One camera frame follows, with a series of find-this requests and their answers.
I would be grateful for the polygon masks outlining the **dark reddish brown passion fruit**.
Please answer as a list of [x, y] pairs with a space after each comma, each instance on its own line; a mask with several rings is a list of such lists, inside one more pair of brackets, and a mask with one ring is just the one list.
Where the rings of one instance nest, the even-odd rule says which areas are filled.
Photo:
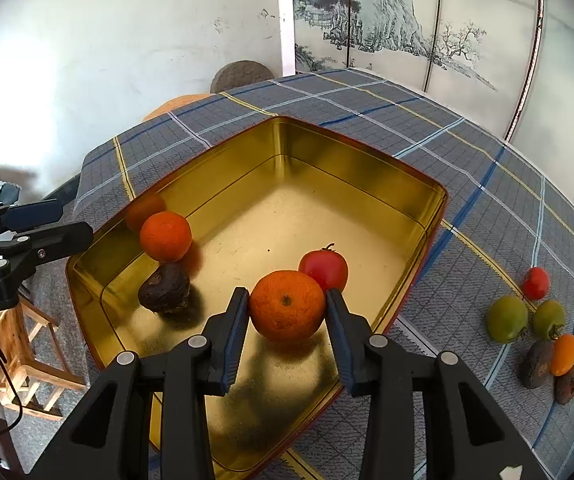
[[574, 365], [564, 375], [556, 376], [554, 399], [557, 404], [566, 405], [574, 398]]

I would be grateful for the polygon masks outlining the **textured orange mandarin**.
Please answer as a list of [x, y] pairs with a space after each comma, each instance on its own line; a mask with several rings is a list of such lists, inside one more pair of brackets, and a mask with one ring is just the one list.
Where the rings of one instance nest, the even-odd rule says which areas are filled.
[[263, 276], [249, 298], [249, 314], [257, 332], [269, 341], [310, 338], [325, 316], [325, 295], [307, 274], [278, 270]]

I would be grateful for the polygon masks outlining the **red tomato with stem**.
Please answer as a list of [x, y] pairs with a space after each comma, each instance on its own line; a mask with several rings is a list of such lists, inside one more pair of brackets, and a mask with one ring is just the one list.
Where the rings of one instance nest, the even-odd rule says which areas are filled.
[[348, 263], [336, 252], [334, 243], [305, 254], [299, 262], [298, 271], [313, 278], [323, 292], [332, 288], [342, 292], [349, 278]]

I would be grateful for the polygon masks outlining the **wooden stool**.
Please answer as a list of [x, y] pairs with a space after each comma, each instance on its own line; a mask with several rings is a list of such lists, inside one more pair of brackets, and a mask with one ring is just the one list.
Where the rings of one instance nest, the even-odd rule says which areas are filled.
[[[26, 298], [17, 307], [0, 312], [0, 350], [6, 361], [0, 363], [0, 404], [18, 414], [46, 420], [62, 419], [58, 408], [66, 391], [81, 392], [84, 378], [72, 373], [56, 337], [55, 318], [33, 306]], [[58, 363], [50, 365], [34, 352], [38, 334], [48, 336]]]

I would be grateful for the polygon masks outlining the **large green tomato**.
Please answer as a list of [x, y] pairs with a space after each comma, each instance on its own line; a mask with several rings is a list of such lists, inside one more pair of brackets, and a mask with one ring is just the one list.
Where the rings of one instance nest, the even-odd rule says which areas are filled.
[[488, 307], [486, 327], [492, 340], [510, 344], [527, 328], [528, 309], [516, 296], [502, 296]]

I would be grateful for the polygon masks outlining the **orange mandarin in tin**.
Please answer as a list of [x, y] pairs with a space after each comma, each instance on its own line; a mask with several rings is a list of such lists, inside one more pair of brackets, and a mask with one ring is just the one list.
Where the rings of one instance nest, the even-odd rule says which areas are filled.
[[140, 228], [139, 244], [153, 260], [170, 263], [181, 260], [193, 241], [188, 221], [173, 211], [150, 216]]

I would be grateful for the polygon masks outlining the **dark wrinkled fruit in tin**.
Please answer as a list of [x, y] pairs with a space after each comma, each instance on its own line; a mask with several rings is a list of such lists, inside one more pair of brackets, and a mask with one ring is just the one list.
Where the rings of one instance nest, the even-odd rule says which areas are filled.
[[191, 281], [180, 263], [161, 263], [138, 289], [139, 303], [160, 315], [184, 311], [189, 306]]

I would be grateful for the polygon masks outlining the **smooth orange fruit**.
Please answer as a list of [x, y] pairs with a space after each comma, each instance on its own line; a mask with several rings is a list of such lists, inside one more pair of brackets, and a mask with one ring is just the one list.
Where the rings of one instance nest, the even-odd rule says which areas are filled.
[[574, 335], [563, 334], [554, 341], [550, 372], [553, 376], [563, 376], [574, 366]]

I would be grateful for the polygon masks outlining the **small red tomato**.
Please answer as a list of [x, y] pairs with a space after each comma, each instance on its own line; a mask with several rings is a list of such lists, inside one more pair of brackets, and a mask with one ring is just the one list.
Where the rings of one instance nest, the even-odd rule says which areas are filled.
[[550, 291], [550, 277], [541, 266], [533, 266], [522, 280], [522, 293], [530, 301], [542, 300]]

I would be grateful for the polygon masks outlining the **orange round stool seat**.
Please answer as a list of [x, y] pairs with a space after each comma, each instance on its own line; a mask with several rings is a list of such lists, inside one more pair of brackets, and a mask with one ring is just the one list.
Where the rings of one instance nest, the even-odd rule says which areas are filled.
[[147, 120], [159, 117], [163, 114], [167, 114], [168, 112], [173, 112], [173, 110], [176, 110], [176, 108], [202, 101], [206, 98], [209, 98], [209, 96], [211, 96], [211, 93], [194, 93], [185, 94], [185, 96], [178, 96], [177, 98], [168, 100], [167, 102], [164, 102], [162, 105], [155, 108], [147, 116], [142, 118], [142, 122], [147, 122]]

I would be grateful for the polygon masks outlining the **gold toffee tin red outside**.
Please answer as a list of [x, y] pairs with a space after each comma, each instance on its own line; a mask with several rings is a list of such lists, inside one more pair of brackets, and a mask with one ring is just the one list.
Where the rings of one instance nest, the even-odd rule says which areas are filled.
[[[66, 266], [78, 322], [95, 361], [153, 356], [202, 331], [233, 291], [311, 250], [333, 246], [349, 266], [343, 296], [373, 330], [388, 330], [444, 216], [448, 193], [402, 160], [348, 136], [274, 117], [232, 136], [151, 187], [185, 217], [191, 306], [165, 318], [137, 292], [157, 268], [116, 214]], [[325, 328], [301, 344], [248, 330], [226, 396], [206, 400], [214, 472], [247, 479], [283, 452], [340, 390]]]

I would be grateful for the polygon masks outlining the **round brown woven cushion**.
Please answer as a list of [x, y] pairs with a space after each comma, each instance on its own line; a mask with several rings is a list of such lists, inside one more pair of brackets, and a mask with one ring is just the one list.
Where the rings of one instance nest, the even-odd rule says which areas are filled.
[[225, 65], [215, 74], [210, 84], [210, 92], [219, 93], [273, 78], [272, 71], [259, 62], [236, 61]]

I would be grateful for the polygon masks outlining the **painted landscape folding screen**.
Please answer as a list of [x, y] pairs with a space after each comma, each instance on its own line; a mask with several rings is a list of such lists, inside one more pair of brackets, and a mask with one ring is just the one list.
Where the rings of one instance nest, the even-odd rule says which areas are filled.
[[574, 0], [293, 0], [301, 70], [372, 70], [510, 142], [574, 203]]

